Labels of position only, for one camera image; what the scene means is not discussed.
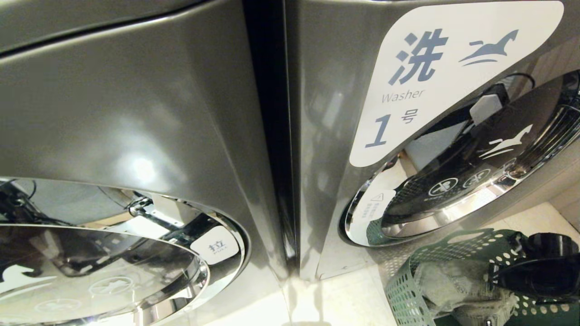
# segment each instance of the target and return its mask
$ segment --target green plastic basket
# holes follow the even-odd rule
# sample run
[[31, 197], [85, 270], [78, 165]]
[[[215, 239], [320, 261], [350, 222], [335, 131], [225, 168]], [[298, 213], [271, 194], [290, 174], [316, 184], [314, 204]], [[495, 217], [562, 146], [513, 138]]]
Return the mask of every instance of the green plastic basket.
[[[482, 229], [459, 231], [441, 241], [417, 249], [399, 268], [385, 288], [385, 294], [399, 326], [459, 325], [451, 316], [433, 320], [429, 308], [413, 275], [421, 262], [439, 262], [457, 259], [511, 265], [521, 258], [508, 239], [517, 232], [512, 230]], [[574, 305], [536, 305], [526, 296], [517, 297], [516, 309], [506, 326], [580, 325], [580, 307]]]

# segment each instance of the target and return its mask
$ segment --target tiled floor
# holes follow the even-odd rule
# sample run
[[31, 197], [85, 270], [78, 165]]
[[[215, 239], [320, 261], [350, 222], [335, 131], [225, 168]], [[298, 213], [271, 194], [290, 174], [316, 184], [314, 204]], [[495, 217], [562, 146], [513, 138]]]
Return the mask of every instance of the tiled floor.
[[[580, 243], [580, 234], [547, 202], [488, 227], [518, 230], [528, 236], [561, 233]], [[253, 326], [396, 326], [376, 265], [320, 282], [291, 277], [280, 294], [209, 326], [239, 325], [241, 321], [252, 321], [248, 325]]]

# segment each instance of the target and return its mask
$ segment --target warning triangle symbol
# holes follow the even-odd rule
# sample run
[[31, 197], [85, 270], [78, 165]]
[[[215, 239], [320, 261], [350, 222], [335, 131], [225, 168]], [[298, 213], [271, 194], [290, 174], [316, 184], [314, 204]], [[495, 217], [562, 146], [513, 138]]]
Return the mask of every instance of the warning triangle symbol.
[[371, 199], [372, 201], [383, 201], [383, 194], [378, 194]]

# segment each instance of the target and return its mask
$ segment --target washing machine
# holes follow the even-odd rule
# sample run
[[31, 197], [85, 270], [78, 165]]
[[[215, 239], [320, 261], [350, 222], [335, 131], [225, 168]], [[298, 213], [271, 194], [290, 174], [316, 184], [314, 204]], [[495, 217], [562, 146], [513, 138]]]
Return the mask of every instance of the washing machine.
[[300, 276], [380, 263], [579, 178], [574, 1], [287, 1]]
[[2, 1], [0, 20], [0, 324], [205, 325], [278, 293], [241, 1]]

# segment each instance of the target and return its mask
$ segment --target number 1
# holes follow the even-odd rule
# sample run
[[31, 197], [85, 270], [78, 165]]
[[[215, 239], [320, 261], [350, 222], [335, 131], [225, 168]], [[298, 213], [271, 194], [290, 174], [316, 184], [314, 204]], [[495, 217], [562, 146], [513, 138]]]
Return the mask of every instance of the number 1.
[[387, 123], [389, 122], [389, 118], [391, 117], [390, 114], [387, 114], [384, 117], [380, 117], [377, 120], [375, 120], [376, 122], [380, 122], [380, 127], [379, 127], [379, 133], [376, 135], [375, 138], [375, 142], [374, 143], [370, 143], [370, 144], [366, 144], [364, 147], [373, 147], [373, 146], [380, 146], [380, 145], [384, 145], [386, 142], [381, 142], [381, 138], [383, 137], [383, 134], [385, 133], [385, 129], [387, 128]]

